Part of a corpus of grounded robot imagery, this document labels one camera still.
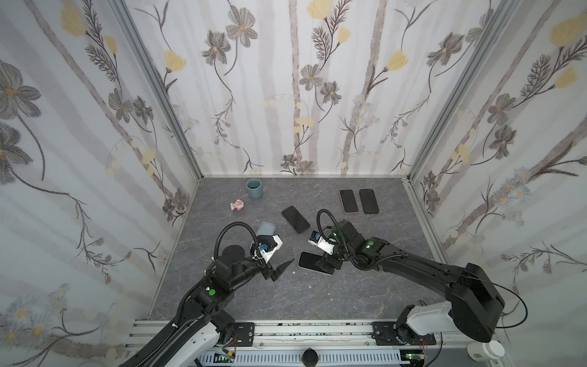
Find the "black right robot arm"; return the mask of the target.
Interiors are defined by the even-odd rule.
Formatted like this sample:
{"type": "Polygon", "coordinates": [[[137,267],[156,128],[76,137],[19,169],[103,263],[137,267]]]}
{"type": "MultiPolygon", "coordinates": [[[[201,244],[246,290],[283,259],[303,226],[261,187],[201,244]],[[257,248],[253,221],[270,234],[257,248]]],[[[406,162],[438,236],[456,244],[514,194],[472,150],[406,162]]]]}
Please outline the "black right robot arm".
{"type": "Polygon", "coordinates": [[[347,220],[319,226],[310,242],[331,246],[317,263],[323,270],[339,270],[348,261],[361,272],[397,275],[444,298],[436,304],[406,306],[385,333],[386,339],[411,345],[429,334],[460,332],[476,342],[488,343],[499,329],[505,307],[499,293],[503,287],[490,281],[475,264],[448,265],[407,252],[384,239],[367,239],[347,220]]]}

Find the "blue-edged smartphone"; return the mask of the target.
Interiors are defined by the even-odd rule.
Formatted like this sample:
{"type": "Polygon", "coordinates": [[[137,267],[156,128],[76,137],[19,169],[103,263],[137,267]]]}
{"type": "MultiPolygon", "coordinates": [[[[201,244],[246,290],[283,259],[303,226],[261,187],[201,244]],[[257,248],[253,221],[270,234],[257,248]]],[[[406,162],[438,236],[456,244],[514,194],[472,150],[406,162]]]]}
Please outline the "blue-edged smartphone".
{"type": "Polygon", "coordinates": [[[298,234],[301,234],[310,228],[310,223],[294,206],[289,206],[284,209],[281,214],[298,234]]]}

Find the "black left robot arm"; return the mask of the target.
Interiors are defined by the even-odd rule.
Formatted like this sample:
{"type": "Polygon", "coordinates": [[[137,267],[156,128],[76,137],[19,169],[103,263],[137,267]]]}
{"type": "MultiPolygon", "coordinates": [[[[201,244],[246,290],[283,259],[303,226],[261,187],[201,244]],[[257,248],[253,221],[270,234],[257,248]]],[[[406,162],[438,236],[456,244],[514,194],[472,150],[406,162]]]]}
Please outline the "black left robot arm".
{"type": "Polygon", "coordinates": [[[282,246],[279,235],[257,235],[246,223],[229,223],[217,237],[212,264],[181,298],[171,321],[122,365],[190,366],[215,345],[235,340],[234,318],[224,309],[234,293],[256,275],[272,281],[281,277],[293,261],[274,268],[270,260],[282,246]],[[235,227],[249,234],[248,251],[238,245],[220,249],[224,235],[235,227]]]}

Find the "clear teal phone case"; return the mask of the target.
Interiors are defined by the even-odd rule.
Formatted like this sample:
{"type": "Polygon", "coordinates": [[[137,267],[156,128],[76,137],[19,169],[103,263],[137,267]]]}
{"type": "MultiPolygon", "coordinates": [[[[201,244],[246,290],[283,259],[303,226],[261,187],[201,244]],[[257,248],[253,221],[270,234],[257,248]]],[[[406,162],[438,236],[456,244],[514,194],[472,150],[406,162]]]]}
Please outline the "clear teal phone case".
{"type": "Polygon", "coordinates": [[[256,235],[269,235],[273,236],[277,233],[277,226],[269,222],[261,222],[259,225],[256,235]]]}

